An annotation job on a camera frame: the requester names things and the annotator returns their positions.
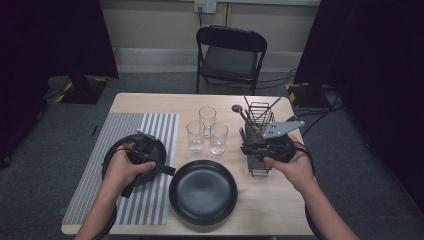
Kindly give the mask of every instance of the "glass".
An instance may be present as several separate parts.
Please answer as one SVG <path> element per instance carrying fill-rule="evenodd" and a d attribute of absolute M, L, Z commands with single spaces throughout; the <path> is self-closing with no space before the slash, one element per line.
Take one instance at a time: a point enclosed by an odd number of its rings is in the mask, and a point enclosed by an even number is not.
<path fill-rule="evenodd" d="M 211 126 L 210 150 L 213 154 L 221 154 L 225 151 L 228 127 L 222 123 Z"/>
<path fill-rule="evenodd" d="M 199 121 L 205 125 L 205 137 L 209 137 L 211 126 L 215 123 L 216 111 L 212 107 L 202 107 L 199 110 Z"/>
<path fill-rule="evenodd" d="M 187 124 L 188 148 L 193 152 L 200 152 L 204 148 L 205 125 L 194 120 Z"/>

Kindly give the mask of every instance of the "person's right hand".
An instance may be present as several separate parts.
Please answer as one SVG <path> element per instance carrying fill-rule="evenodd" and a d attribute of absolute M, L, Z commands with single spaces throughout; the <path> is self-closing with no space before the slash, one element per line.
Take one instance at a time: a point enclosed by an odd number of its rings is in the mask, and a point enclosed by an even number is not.
<path fill-rule="evenodd" d="M 295 143 L 296 147 L 304 148 L 302 145 L 296 144 L 296 142 L 299 142 L 296 137 L 291 135 L 289 135 L 289 137 Z M 311 161 L 304 152 L 296 151 L 296 155 L 288 163 L 283 163 L 269 157 L 265 157 L 264 162 L 284 173 L 287 180 L 289 180 L 294 188 L 300 193 L 305 191 L 308 186 L 316 184 Z"/>

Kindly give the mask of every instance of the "striped mat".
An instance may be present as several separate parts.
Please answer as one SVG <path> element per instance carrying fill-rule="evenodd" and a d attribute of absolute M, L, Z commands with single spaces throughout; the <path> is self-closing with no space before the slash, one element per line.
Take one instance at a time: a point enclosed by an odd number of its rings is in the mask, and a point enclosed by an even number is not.
<path fill-rule="evenodd" d="M 137 129 L 161 140 L 167 152 L 166 165 L 173 166 L 178 123 L 177 114 L 109 113 L 62 224 L 82 223 L 100 188 L 101 164 L 107 150 Z M 153 182 L 135 187 L 130 198 L 120 197 L 115 224 L 166 224 L 170 181 L 171 176 L 160 174 Z"/>

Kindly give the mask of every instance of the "folding chair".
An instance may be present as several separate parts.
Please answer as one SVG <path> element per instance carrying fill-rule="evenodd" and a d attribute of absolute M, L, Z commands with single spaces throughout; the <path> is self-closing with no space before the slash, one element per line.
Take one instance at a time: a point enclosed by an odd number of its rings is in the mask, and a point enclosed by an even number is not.
<path fill-rule="evenodd" d="M 249 84 L 252 96 L 255 95 L 268 45 L 265 38 L 254 31 L 211 25 L 199 29 L 196 40 L 196 93 L 202 76 L 206 83 L 212 78 Z M 206 54 L 203 54 L 204 46 L 207 46 Z"/>

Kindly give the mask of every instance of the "power outlet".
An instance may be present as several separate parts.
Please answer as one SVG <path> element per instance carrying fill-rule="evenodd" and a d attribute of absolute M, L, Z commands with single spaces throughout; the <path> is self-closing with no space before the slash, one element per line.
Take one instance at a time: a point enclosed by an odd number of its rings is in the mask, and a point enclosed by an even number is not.
<path fill-rule="evenodd" d="M 216 13 L 216 2 L 213 1 L 194 1 L 194 12 Z"/>
<path fill-rule="evenodd" d="M 205 1 L 194 1 L 194 12 L 205 12 Z"/>

